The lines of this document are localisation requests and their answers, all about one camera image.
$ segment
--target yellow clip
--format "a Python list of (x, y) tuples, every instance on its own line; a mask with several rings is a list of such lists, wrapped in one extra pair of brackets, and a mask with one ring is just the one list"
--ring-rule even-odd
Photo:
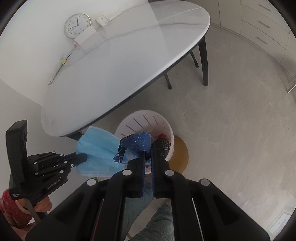
[(67, 62), (67, 60), (66, 59), (62, 59), (62, 65), (64, 65), (65, 63)]

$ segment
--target clock hands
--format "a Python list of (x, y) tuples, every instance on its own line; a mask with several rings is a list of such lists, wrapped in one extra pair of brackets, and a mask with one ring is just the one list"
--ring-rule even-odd
[(72, 28), (76, 28), (76, 27), (78, 27), (80, 24), (78, 24), (77, 26), (74, 26), (74, 27), (71, 27), (71, 28), (68, 28), (68, 31), (70, 31), (70, 29), (72, 29)]

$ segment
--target cabinet drawer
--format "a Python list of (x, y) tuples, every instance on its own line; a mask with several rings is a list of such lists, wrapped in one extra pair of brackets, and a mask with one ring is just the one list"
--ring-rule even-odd
[(260, 29), (277, 41), (284, 49), (286, 48), (289, 39), (289, 33), (268, 17), (242, 5), (242, 20)]
[(272, 21), (280, 25), (288, 33), (290, 32), (290, 28), (281, 14), (267, 0), (241, 0), (241, 4), (252, 8), (259, 13), (262, 13), (264, 16), (270, 18)]
[(274, 57), (278, 62), (284, 55), (285, 49), (274, 41), (267, 34), (261, 30), (255, 28), (254, 26), (242, 21), (242, 32), (241, 35), (251, 40), (253, 43), (264, 49), (272, 57)]

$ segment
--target round wooden stool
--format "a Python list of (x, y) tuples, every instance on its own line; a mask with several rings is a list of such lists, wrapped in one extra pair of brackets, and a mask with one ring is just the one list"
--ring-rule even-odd
[(183, 173), (188, 164), (188, 149), (184, 141), (174, 135), (174, 153), (168, 161), (170, 168), (178, 173)]

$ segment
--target red sleeve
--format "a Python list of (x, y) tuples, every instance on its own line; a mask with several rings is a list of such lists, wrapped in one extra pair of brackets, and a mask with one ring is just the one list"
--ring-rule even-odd
[(29, 221), (32, 219), (32, 216), (29, 214), (24, 214), (16, 205), (15, 201), (13, 201), (9, 195), (8, 189), (6, 189), (0, 198), (0, 209), (3, 212), (4, 216), (12, 220), (8, 220), (8, 222), (12, 223), (14, 221), (14, 225), (16, 228), (24, 228), (27, 226)]

